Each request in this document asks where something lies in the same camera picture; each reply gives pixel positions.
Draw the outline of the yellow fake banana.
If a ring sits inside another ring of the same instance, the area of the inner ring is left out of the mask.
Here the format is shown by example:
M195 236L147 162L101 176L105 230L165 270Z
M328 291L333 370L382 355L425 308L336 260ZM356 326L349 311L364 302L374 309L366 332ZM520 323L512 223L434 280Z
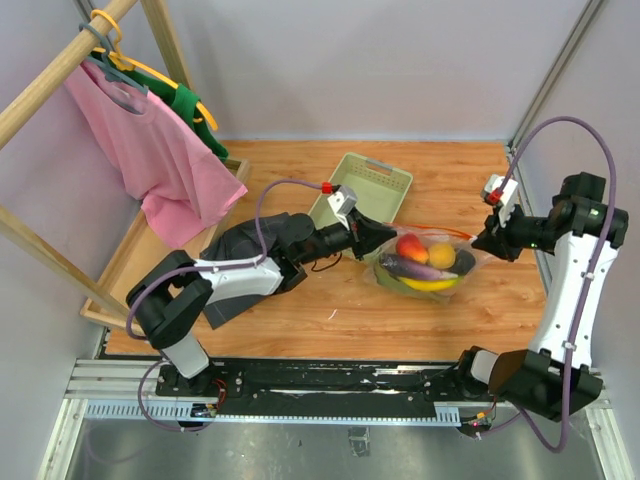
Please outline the yellow fake banana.
M456 287L462 280L461 277L443 280L415 280L407 277L398 277L398 280L417 292L442 292Z

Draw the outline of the green fake leafy vegetable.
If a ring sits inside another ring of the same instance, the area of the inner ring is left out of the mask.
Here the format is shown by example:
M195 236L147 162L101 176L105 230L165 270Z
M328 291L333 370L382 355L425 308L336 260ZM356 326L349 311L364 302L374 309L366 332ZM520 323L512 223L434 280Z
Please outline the green fake leafy vegetable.
M390 275L384 268L377 263L373 264L373 278L375 283L387 290L406 297L412 297L423 300L432 300L440 303L448 303L449 298L440 292L421 292L414 290Z

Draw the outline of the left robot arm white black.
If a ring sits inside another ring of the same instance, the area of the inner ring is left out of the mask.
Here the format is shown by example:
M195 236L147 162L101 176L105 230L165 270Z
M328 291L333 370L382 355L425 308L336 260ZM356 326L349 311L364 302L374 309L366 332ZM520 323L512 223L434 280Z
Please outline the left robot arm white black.
M181 386L200 396L212 388L214 371L192 328L207 305L288 292L306 279L305 264L346 250L362 259L395 236L352 209L345 223L320 229L307 214L288 216L265 256L208 261L176 250L129 291L127 321L138 322L143 338L177 369Z

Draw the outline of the purple fake eggplant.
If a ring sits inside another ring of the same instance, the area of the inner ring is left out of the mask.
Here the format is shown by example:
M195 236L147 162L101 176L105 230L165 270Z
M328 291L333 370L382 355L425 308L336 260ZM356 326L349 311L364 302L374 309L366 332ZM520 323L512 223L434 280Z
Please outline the purple fake eggplant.
M415 280L443 280L458 277L456 274L414 262L398 254L382 254L377 263L394 277L407 277Z

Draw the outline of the yellow fake orange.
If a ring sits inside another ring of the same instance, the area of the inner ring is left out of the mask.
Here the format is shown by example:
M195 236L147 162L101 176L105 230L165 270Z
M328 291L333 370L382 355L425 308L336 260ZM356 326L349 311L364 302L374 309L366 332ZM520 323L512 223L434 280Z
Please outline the yellow fake orange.
M448 243L435 243L428 248L428 263L436 269L446 270L456 262L456 250Z

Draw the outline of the dark fake avocado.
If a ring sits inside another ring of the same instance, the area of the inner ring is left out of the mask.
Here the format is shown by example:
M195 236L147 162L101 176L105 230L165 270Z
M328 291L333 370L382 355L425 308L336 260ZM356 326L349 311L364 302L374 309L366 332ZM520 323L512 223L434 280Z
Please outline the dark fake avocado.
M475 268L475 266L476 259L471 252L465 249L456 249L454 263L452 266L448 267L446 271L458 276L466 276Z

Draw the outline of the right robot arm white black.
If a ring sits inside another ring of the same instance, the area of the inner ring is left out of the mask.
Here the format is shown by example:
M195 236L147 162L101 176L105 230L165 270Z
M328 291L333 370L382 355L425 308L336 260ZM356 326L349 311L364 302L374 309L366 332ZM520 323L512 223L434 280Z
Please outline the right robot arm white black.
M487 393L558 422L595 401L602 381L591 374L591 334L606 276L628 228L628 214L603 202L606 181L589 173L564 179L545 217L526 215L517 183L492 175L483 190L493 205L476 250L514 261L523 249L551 254L556 272L538 329L523 350L497 354L478 346L462 353L453 375L466 400Z

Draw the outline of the clear zip top bag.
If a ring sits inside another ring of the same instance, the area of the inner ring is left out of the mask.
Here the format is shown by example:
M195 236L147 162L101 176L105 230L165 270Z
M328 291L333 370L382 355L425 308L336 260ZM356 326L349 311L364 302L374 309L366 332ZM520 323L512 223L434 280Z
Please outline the clear zip top bag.
M364 279L394 294L446 303L491 261L466 232L393 224L396 236L366 259Z

